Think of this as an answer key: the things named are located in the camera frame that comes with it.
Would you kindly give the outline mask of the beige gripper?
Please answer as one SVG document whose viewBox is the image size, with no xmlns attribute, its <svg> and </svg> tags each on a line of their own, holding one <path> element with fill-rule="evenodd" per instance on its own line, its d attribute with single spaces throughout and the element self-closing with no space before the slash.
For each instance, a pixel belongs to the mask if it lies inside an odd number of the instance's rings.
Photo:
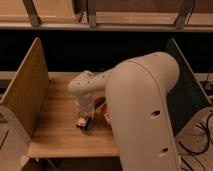
<svg viewBox="0 0 213 171">
<path fill-rule="evenodd" d="M 94 115 L 95 105 L 91 93 L 78 96 L 76 104 L 81 114 L 88 116 Z"/>
</svg>

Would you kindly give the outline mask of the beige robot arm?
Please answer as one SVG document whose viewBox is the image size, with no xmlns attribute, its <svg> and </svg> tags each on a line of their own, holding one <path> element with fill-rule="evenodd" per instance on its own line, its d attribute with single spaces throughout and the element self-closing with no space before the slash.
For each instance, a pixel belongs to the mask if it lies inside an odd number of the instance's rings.
<svg viewBox="0 0 213 171">
<path fill-rule="evenodd" d="M 80 73 L 69 82 L 81 113 L 92 112 L 92 93 L 105 92 L 107 112 L 123 171 L 180 171 L 167 94 L 179 78 L 165 52 L 131 58 L 98 75 Z"/>
</svg>

